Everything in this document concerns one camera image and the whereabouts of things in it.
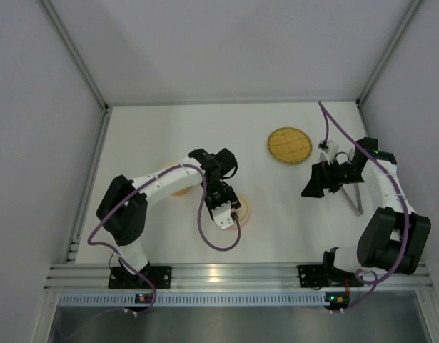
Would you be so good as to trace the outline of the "metal food tongs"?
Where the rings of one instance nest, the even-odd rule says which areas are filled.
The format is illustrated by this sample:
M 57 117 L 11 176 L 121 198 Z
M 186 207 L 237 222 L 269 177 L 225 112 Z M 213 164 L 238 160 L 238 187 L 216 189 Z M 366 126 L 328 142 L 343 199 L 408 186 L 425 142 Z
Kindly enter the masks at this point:
M 351 149 L 349 152 L 346 151 L 340 151 L 335 153 L 333 160 L 336 160 L 338 155 L 344 154 L 347 156 L 347 160 L 351 161 L 353 158 L 353 150 Z M 360 189 L 358 184 L 353 185 L 354 194 L 355 194 L 355 200 L 353 200 L 349 193 L 344 189 L 344 187 L 341 187 L 339 189 L 340 193 L 342 194 L 343 198 L 346 200 L 348 206 L 352 210 L 352 212 L 357 216 L 361 216 L 363 214 L 363 203 L 360 195 Z

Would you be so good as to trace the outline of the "cream lid pink decoration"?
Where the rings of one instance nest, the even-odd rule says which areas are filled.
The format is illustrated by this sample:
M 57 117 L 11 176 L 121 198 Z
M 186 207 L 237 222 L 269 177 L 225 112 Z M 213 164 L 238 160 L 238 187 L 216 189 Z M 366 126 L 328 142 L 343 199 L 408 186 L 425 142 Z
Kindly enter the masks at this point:
M 241 207 L 236 211 L 238 218 L 244 218 L 244 217 L 248 217 L 251 214 L 251 208 L 250 205 L 248 203 L 247 198 L 245 198 L 243 195 L 238 195 L 238 200 L 241 204 Z

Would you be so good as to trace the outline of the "yellow lunch box bowl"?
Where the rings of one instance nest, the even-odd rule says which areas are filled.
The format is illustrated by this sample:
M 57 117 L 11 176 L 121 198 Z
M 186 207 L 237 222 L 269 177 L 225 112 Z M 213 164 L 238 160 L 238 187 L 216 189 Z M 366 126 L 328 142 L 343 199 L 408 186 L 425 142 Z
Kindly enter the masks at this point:
M 173 165 L 175 165 L 175 164 L 176 164 L 175 161 L 170 161 L 170 162 L 165 163 L 163 167 L 164 167 L 164 168 L 168 168 L 168 167 L 173 166 Z M 172 196 L 174 196 L 174 197 L 181 197 L 181 196 L 184 196 L 184 195 L 186 195 L 187 193 L 189 193 L 191 189 L 192 189 L 192 186 L 186 187 L 186 188 L 184 188 L 184 189 L 180 189 L 180 190 L 178 190 L 177 192 L 172 193 Z

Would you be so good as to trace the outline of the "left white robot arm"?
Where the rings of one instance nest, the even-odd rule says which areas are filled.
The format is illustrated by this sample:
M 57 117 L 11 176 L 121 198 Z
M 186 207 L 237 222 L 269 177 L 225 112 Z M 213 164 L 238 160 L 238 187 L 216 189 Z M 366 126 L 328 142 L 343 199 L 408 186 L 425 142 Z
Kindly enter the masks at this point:
M 224 148 L 216 154 L 195 149 L 179 163 L 144 177 L 115 177 L 101 200 L 96 216 L 98 228 L 113 238 L 108 245 L 130 276 L 146 276 L 150 262 L 141 237 L 147 211 L 166 197 L 194 186 L 201 186 L 199 207 L 207 208 L 211 220 L 220 229 L 239 227 L 241 203 L 227 179 L 238 170 L 234 154 Z

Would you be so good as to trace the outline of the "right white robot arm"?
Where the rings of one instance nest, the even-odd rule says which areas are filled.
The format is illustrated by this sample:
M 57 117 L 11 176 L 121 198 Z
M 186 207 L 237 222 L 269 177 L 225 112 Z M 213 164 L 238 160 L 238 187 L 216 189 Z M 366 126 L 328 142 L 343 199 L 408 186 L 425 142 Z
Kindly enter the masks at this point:
M 324 252 L 320 265 L 324 277 L 344 277 L 361 285 L 355 271 L 376 268 L 394 274 L 413 274 L 420 262 L 431 223 L 409 204 L 397 176 L 393 154 L 381 151 L 378 140 L 359 139 L 347 153 L 345 162 L 337 160 L 342 152 L 329 140 L 319 144 L 320 161 L 311 167 L 311 177 L 302 197 L 322 198 L 326 192 L 343 191 L 346 184 L 366 185 L 373 215 L 358 243 L 349 248 L 333 247 Z

